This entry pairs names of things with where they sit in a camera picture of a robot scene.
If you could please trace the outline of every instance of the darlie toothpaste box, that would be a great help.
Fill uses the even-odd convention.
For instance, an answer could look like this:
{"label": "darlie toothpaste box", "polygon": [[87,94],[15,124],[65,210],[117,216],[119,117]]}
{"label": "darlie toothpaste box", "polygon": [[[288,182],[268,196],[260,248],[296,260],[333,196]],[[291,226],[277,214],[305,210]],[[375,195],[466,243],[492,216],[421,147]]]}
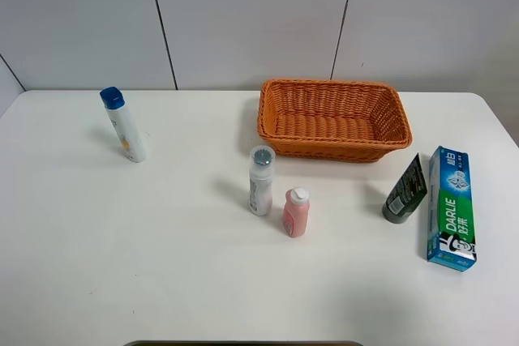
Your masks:
{"label": "darlie toothpaste box", "polygon": [[476,262],[469,156],[439,146],[429,161],[427,261],[466,271]]}

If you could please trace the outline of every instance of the small white bottle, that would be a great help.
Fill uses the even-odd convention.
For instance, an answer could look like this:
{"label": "small white bottle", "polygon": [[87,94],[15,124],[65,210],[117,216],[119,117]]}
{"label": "small white bottle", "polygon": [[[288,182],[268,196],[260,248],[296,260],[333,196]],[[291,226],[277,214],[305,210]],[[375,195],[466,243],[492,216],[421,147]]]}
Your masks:
{"label": "small white bottle", "polygon": [[116,87],[109,87],[103,89],[100,95],[128,159],[133,162],[144,161],[146,149],[144,149],[130,111],[124,103],[121,91]]}
{"label": "small white bottle", "polygon": [[268,146],[256,146],[251,150],[249,179],[249,207],[257,216],[264,216],[272,208],[272,179],[276,153]]}

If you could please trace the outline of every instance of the orange wicker basket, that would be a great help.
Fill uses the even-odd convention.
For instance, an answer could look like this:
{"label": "orange wicker basket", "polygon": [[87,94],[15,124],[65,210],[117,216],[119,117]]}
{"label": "orange wicker basket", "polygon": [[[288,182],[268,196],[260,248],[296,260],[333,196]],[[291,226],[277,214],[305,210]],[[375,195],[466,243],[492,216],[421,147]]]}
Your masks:
{"label": "orange wicker basket", "polygon": [[397,92],[364,81],[269,80],[258,133],[282,156],[349,162],[375,162],[413,139]]}

